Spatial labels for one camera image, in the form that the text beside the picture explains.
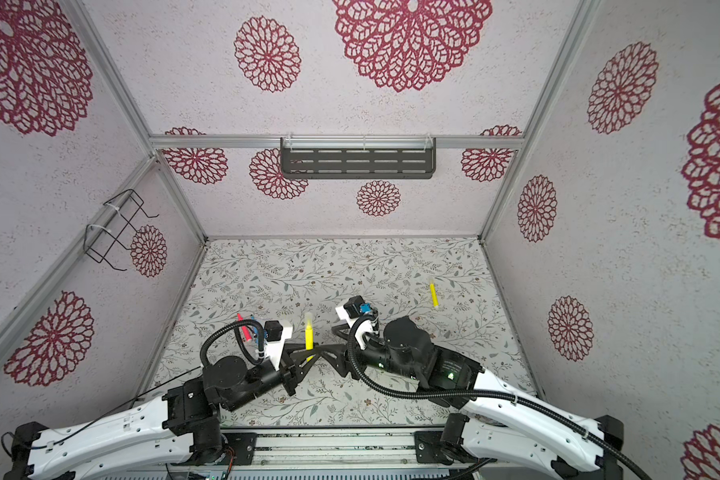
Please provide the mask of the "yellow highlighter pen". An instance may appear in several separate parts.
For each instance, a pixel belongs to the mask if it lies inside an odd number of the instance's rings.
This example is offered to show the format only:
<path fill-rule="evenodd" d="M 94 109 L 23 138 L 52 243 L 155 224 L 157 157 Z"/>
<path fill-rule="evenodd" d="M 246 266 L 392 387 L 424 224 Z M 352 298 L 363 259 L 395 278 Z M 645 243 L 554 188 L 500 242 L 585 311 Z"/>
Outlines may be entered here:
<path fill-rule="evenodd" d="M 433 308 L 438 309 L 439 308 L 439 299 L 438 299 L 437 290 L 436 290 L 436 286 L 435 286 L 434 282 L 429 283 L 429 291 L 430 291 L 430 295 L 431 295 L 431 301 L 432 301 Z"/>
<path fill-rule="evenodd" d="M 305 349 L 312 351 L 314 349 L 314 329 L 312 325 L 305 327 Z"/>

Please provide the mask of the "pink highlighter pen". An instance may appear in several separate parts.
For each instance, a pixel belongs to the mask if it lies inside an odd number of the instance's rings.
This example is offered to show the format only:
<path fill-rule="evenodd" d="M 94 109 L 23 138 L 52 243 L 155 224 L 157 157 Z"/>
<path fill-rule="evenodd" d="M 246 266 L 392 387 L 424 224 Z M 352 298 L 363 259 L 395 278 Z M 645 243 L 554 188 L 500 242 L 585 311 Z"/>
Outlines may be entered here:
<path fill-rule="evenodd" d="M 236 341 L 239 344 L 245 344 L 257 339 L 257 332 L 253 327 L 243 325 L 235 331 Z"/>

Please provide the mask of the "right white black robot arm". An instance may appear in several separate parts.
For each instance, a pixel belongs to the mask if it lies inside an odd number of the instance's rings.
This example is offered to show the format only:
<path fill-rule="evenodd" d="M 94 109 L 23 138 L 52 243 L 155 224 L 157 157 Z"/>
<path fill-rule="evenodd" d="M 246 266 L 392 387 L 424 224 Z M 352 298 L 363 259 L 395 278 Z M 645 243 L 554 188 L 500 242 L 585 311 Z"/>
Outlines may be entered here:
<path fill-rule="evenodd" d="M 648 478 L 622 451 L 623 423 L 582 417 L 522 392 L 453 350 L 435 345 L 409 317 L 382 332 L 364 315 L 334 327 L 340 343 L 317 347 L 341 375 L 396 399 L 453 408 L 436 444 L 447 459 L 504 461 L 551 479 Z"/>

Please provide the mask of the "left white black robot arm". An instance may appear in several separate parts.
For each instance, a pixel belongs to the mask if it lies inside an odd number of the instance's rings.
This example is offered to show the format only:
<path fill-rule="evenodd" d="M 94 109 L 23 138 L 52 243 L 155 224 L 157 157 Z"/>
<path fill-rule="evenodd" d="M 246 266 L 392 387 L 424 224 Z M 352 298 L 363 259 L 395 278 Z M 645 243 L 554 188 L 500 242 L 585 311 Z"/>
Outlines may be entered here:
<path fill-rule="evenodd" d="M 52 430 L 29 422 L 12 432 L 7 479 L 84 479 L 160 463 L 200 466 L 222 459 L 229 442 L 222 411 L 275 387 L 294 394 L 319 355 L 287 345 L 282 366 L 249 366 L 226 356 L 163 396 L 83 426 Z"/>

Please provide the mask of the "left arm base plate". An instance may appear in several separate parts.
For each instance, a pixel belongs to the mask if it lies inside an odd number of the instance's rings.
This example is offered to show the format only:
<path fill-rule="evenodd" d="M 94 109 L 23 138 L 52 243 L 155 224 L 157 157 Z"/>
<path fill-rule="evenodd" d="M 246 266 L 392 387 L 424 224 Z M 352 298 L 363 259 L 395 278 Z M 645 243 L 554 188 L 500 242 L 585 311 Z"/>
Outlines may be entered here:
<path fill-rule="evenodd" d="M 213 466 L 250 466 L 253 464 L 258 434 L 254 432 L 223 432 L 220 456 Z"/>

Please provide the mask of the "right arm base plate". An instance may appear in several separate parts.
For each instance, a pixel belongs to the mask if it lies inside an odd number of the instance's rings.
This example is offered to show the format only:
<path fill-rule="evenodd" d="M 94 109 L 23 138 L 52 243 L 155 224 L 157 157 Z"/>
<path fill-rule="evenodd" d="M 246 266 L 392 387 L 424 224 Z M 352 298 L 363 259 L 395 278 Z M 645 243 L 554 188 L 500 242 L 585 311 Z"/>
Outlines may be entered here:
<path fill-rule="evenodd" d="M 496 463 L 495 458 L 478 458 L 463 446 L 461 432 L 456 430 L 417 430 L 413 434 L 417 462 L 420 464 L 454 465 Z"/>

